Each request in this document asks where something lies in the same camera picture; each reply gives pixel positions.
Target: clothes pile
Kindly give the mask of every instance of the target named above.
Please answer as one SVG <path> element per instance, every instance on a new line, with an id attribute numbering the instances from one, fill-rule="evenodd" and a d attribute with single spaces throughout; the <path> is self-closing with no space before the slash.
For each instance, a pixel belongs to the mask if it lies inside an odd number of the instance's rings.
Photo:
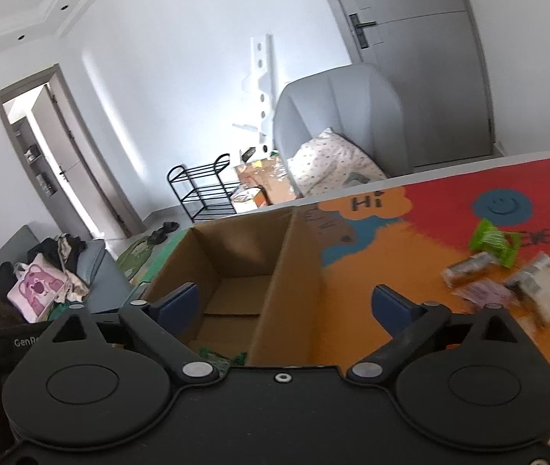
<path id="1" fill-rule="evenodd" d="M 27 255 L 27 264 L 0 265 L 0 329 L 53 320 L 90 293 L 77 276 L 79 254 L 86 244 L 62 234 L 47 238 Z"/>

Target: gray sofa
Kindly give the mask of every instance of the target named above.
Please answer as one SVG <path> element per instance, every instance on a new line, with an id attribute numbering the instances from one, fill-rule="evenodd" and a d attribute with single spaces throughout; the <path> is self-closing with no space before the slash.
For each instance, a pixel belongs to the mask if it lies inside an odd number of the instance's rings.
<path id="1" fill-rule="evenodd" d="M 23 226 L 0 248 L 0 264 L 26 262 L 28 250 L 38 243 L 30 228 Z M 87 242 L 79 255 L 77 275 L 90 287 L 85 306 L 93 313 L 122 306 L 133 290 L 100 239 Z"/>

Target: cardboard clutter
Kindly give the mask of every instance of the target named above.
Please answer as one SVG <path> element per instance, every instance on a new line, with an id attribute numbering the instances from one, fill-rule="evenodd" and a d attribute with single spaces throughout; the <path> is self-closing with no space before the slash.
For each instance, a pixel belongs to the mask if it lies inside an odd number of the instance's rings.
<path id="1" fill-rule="evenodd" d="M 200 314 L 177 336 L 184 344 L 230 358 L 246 351 L 249 366 L 310 365 L 320 268 L 296 210 L 237 215 L 187 231 L 145 298 L 194 282 Z"/>
<path id="2" fill-rule="evenodd" d="M 297 196 L 279 155 L 236 166 L 241 184 L 262 187 L 271 205 L 297 199 Z"/>

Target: colorful tablecloth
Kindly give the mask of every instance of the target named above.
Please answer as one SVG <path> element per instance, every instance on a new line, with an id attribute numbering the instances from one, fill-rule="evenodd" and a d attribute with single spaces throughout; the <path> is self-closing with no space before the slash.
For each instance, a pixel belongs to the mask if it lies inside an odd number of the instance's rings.
<path id="1" fill-rule="evenodd" d="M 469 310 L 443 282 L 441 271 L 470 255 L 469 239 L 485 217 L 520 231 L 524 246 L 513 270 L 540 251 L 550 255 L 550 159 L 500 167 L 323 201 L 301 207 L 322 249 L 325 291 L 314 360 L 347 368 L 389 341 L 370 309 L 381 283 L 416 303 L 433 300 Z M 516 309 L 517 317 L 527 315 Z M 550 362 L 550 327 L 535 341 Z"/>

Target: blue gripper pad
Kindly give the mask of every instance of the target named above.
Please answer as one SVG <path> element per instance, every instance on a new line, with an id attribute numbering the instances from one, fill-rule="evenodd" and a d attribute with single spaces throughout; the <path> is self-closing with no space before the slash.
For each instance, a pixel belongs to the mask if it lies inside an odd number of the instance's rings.
<path id="1" fill-rule="evenodd" d="M 199 314 L 199 290 L 185 283 L 167 297 L 150 304 L 148 314 L 172 335 L 183 332 Z"/>
<path id="2" fill-rule="evenodd" d="M 372 292 L 372 315 L 393 337 L 421 315 L 421 308 L 387 285 L 378 285 Z"/>

